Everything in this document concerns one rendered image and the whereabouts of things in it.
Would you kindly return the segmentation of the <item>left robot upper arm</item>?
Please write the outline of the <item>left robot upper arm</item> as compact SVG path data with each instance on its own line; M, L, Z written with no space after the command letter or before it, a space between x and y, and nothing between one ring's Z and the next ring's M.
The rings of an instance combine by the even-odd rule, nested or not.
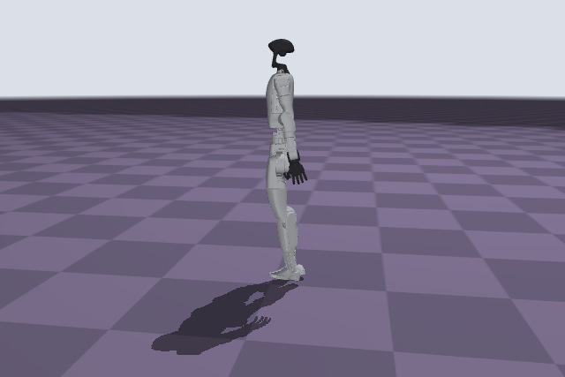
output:
M275 90L278 95L279 103L282 107L283 113L289 112L294 119L294 112L292 106L292 100L290 95L290 78L287 75L280 75L274 78ZM282 114L283 114L282 113ZM278 117L278 122L283 125L281 120L282 114Z

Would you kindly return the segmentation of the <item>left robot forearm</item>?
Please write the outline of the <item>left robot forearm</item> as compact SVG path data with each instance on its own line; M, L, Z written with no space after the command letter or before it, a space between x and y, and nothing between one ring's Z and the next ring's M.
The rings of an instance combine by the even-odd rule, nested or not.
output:
M296 125L292 115L289 112L284 112L281 116L283 123L282 133L284 140L286 140L285 147L288 150L290 160L298 159L297 144L294 141L296 139L295 131Z

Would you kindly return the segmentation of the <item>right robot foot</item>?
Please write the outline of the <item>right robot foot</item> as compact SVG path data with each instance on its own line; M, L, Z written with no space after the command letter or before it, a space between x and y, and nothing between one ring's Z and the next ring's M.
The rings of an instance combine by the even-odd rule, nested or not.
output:
M286 266L285 266L284 268L286 268ZM287 264L287 268L289 268L289 267L288 267L288 264ZM281 269L283 269L283 268L281 268ZM299 270L300 275L305 275L305 269L304 269L304 267L303 267L302 265L296 264L296 269ZM279 270L280 270L280 269L279 269ZM276 270L276 271L278 271L278 270Z

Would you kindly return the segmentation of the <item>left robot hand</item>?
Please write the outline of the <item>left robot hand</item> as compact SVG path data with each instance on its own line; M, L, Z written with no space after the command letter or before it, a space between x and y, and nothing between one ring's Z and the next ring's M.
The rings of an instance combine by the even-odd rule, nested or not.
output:
M297 152L298 152L298 151L297 151ZM305 180L307 180L307 177L306 177L306 174L305 174L304 167L303 167L302 164L299 162L299 161L300 161L299 153L298 153L298 159L296 159L296 160L290 160L290 157L289 157L289 153L288 153L288 152L287 152L287 156L288 156L288 160L289 160L290 166L289 166L289 171L288 171L288 174L287 174L286 179L287 179L287 180L289 179L289 176L290 176L290 173L291 173L291 175L292 175L292 183L293 183L293 184L295 184L295 177L296 177L297 183L298 183L298 185L299 185L298 176L300 176L301 182L304 183L304 180L303 180L303 177L302 177L301 174L303 173L303 176L304 176Z

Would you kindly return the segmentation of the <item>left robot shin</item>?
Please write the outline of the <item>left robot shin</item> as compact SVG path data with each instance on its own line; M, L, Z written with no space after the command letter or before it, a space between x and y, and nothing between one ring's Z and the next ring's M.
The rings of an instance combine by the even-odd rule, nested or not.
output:
M298 227L297 215L294 212L288 212L284 226L281 220L277 219L277 232L282 249L285 265L289 266L291 272L296 271L296 246L298 245ZM291 269L290 269L291 268ZM293 271L294 269L294 271Z

